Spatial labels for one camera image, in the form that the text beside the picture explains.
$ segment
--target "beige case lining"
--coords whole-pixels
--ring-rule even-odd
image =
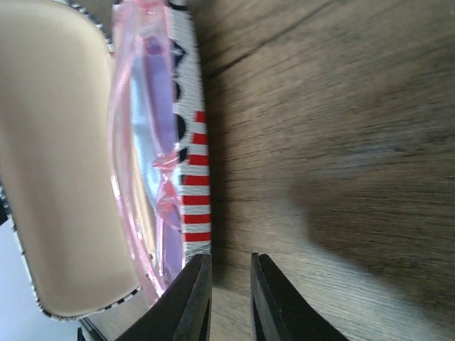
[[[0,0],[0,47],[0,179],[39,305],[80,318],[138,287],[109,179],[112,58],[49,0]]]

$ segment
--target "wooden table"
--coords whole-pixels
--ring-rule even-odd
[[[193,0],[212,340],[251,340],[265,252],[350,340],[455,340],[455,2]],[[92,320],[113,340],[138,296]]]

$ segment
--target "pink sunglasses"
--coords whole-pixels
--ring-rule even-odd
[[[108,122],[111,181],[131,257],[150,306],[185,265],[167,32],[162,0],[126,0],[118,8],[114,20],[117,64]],[[155,216],[151,231],[141,223],[146,212],[137,197],[135,162]],[[146,243],[146,234],[153,235],[154,247]]]

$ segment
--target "sunglasses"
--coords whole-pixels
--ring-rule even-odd
[[[115,15],[114,35],[117,64],[108,120],[111,182],[139,283],[152,306],[185,265],[164,2],[125,1]]]

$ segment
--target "red and white stripes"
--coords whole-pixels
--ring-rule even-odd
[[[181,165],[183,176],[183,233],[186,256],[210,250],[210,182],[208,168],[208,141],[205,113],[196,112],[189,131],[188,162]]]

